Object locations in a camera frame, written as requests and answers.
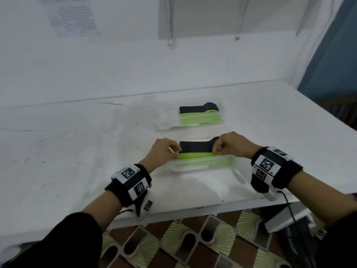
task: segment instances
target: hand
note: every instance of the hand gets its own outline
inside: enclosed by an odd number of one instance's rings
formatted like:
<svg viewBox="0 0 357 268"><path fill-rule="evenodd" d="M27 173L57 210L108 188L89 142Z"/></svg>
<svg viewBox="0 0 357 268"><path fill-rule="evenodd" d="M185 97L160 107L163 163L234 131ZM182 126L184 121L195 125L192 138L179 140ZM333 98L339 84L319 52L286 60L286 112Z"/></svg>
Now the hand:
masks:
<svg viewBox="0 0 357 268"><path fill-rule="evenodd" d="M151 173L168 161L177 159L178 152L181 150L180 145L174 140L168 138L157 139L149 153L139 163Z"/></svg>
<svg viewBox="0 0 357 268"><path fill-rule="evenodd" d="M231 154L236 157L252 159L253 155L262 147L246 139L243 135L232 131L221 135L213 145L212 152L218 155Z"/></svg>

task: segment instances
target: black cable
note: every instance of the black cable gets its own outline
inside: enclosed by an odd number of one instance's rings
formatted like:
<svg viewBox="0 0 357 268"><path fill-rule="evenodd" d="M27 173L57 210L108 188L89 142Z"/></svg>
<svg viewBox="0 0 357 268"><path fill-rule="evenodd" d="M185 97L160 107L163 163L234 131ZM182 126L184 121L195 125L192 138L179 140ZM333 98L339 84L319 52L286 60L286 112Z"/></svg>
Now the black cable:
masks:
<svg viewBox="0 0 357 268"><path fill-rule="evenodd" d="M121 213L124 213L124 212L133 212L133 211L134 211L134 210L132 210L132 209L127 209L127 210L124 210L124 211L118 213L118 215L121 214Z"/></svg>
<svg viewBox="0 0 357 268"><path fill-rule="evenodd" d="M304 246L305 253L307 254L307 257L309 258L311 267L312 267L312 268L315 268L315 265L314 265L314 263L313 263L313 261L312 261L312 259L311 259L311 257L310 257L310 254L309 254L309 250L308 250L308 248L307 248L307 246L306 246L306 244L305 244L304 239L302 238L302 234L301 234L301 232L300 232L300 229L299 229L298 226L297 226L297 223L296 223L294 214L292 213L292 210L291 210L291 207L290 207L290 202L288 201L288 198L286 197L286 195L284 194L284 192L282 192L282 191L277 191L277 192L278 192L278 193L282 193L282 194L284 195L284 198L285 198L285 200L286 200L286 203L288 204L288 208L289 208L289 211L290 211L292 220L294 221L294 224L295 224L295 227L296 227L297 232L298 232L298 234L299 234L299 237L300 237L300 239L301 239L302 245Z"/></svg>

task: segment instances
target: person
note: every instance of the person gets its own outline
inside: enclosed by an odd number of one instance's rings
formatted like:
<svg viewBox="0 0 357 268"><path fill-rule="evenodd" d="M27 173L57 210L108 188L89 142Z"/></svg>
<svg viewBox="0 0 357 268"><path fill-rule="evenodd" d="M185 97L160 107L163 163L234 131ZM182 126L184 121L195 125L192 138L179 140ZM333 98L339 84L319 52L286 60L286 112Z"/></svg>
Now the person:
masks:
<svg viewBox="0 0 357 268"><path fill-rule="evenodd" d="M252 159L262 148L244 136L230 132L216 140L212 151ZM179 144L173 140L157 139L139 164L150 174L168 161L177 159L180 150ZM316 253L317 267L354 266L357 202L304 171L292 177L287 189L329 227ZM81 212L67 216L8 267L98 267L102 233L121 209L118 197L110 190L105 191Z"/></svg>

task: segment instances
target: person's left hand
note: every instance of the person's left hand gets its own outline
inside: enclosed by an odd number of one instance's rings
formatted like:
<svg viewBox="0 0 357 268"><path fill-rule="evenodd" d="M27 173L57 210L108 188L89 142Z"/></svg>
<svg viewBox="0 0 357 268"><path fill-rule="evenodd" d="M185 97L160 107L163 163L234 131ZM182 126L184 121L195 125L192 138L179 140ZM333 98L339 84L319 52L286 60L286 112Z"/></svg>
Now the person's left hand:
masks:
<svg viewBox="0 0 357 268"><path fill-rule="evenodd" d="M168 138L157 139L152 145L149 153L139 163L151 173L168 161L177 159L178 152L181 150L182 148L180 145L174 140Z"/></svg>

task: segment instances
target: black sleeve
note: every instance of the black sleeve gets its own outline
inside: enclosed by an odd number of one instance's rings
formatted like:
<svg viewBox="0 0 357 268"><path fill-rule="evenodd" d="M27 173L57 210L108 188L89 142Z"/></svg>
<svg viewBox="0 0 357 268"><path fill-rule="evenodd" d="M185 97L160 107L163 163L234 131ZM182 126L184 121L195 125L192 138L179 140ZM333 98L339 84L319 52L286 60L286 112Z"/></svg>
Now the black sleeve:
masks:
<svg viewBox="0 0 357 268"><path fill-rule="evenodd" d="M357 212L337 221L322 240L315 260L321 267L354 267L356 265Z"/></svg>
<svg viewBox="0 0 357 268"><path fill-rule="evenodd" d="M73 213L8 267L98 267L101 250L102 231L94 218Z"/></svg>

